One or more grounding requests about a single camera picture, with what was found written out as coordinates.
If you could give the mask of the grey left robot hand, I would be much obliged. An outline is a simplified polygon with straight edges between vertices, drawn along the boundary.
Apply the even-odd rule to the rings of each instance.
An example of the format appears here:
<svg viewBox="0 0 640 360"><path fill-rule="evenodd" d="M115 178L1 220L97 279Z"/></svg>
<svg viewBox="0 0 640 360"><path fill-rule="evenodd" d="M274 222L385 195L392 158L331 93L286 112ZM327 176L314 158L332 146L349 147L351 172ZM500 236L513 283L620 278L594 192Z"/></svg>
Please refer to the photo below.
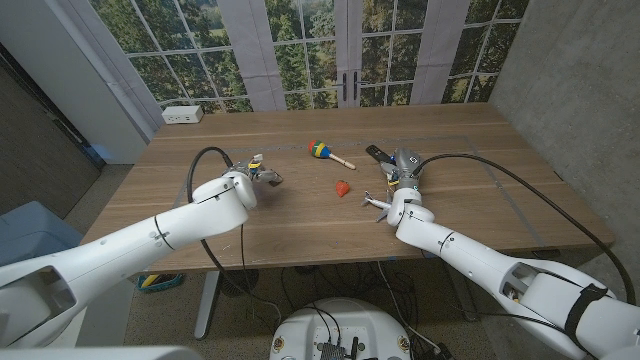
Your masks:
<svg viewBox="0 0 640 360"><path fill-rule="evenodd" d="M283 182L283 178L274 170L263 165L263 155L256 154L248 160L239 161L228 167L223 177L235 177L237 174L246 175L251 181L268 183L276 187Z"/></svg>

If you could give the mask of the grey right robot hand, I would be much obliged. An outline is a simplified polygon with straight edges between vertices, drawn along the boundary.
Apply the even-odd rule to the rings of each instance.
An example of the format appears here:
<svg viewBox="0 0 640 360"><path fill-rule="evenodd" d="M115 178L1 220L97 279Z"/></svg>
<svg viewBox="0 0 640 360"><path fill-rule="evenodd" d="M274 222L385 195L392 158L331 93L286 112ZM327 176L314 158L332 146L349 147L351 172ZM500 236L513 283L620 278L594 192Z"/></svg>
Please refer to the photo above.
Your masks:
<svg viewBox="0 0 640 360"><path fill-rule="evenodd" d="M413 172L422 163L419 154L408 148L397 148L393 153L395 163L381 162L382 171L386 174L387 184L393 190L409 188L419 189L419 178L422 172L414 175Z"/></svg>

